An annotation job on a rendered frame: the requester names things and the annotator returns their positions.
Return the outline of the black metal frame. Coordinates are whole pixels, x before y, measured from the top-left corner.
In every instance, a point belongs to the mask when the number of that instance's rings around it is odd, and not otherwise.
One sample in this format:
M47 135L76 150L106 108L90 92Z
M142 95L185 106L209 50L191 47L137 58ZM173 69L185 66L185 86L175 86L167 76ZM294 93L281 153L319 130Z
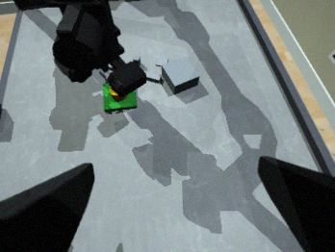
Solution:
M18 8L31 7L27 0L13 0Z

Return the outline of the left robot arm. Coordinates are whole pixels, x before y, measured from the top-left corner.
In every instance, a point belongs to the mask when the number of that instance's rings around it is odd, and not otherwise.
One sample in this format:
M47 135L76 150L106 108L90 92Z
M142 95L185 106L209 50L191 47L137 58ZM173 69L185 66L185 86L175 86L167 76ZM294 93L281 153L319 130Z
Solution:
M60 8L63 14L52 48L54 62L72 83L84 83L92 70L103 67L99 59L103 40L114 24L109 1L45 0L45 3L48 8Z

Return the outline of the green square plate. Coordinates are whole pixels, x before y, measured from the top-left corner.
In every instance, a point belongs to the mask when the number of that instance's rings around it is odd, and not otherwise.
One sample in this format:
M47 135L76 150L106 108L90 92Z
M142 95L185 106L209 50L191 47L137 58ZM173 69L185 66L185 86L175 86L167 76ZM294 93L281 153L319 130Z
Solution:
M137 108L137 99L135 90L127 94L127 97L124 100L116 101L110 94L109 88L110 88L109 84L103 84L104 111L111 112L111 111Z

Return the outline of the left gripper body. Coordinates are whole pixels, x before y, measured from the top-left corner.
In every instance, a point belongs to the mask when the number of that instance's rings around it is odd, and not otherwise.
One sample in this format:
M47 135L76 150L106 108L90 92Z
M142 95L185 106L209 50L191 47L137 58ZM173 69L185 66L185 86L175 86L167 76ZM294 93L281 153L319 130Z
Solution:
M146 84L146 73L136 63L126 63L119 56L125 53L124 48L118 43L117 37L120 35L120 30L113 24L105 33L99 59L102 64L110 64L115 70L110 73L108 82L119 97L124 97Z

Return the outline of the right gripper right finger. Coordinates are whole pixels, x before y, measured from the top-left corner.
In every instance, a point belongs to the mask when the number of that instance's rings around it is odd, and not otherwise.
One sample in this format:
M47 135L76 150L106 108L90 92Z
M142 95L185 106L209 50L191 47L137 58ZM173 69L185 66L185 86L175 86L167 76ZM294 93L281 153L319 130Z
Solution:
M258 175L304 252L335 252L335 177L269 156Z

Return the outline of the yellow round nut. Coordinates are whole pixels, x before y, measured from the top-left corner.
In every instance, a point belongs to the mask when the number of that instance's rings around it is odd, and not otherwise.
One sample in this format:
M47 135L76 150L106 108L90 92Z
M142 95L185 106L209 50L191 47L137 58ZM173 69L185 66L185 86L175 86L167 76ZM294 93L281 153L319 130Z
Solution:
M113 99L116 100L116 101L122 101L122 100L124 100L124 99L127 97L127 95L124 96L124 97L119 97L119 96L116 94L116 92L114 92L114 90L113 90L111 87L110 87L110 93L111 93Z

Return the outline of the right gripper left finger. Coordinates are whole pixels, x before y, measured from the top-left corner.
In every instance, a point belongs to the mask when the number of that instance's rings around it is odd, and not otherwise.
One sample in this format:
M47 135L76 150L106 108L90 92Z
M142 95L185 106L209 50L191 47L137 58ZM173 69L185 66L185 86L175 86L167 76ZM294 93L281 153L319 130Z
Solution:
M93 184L83 163L0 201L0 252L68 252Z

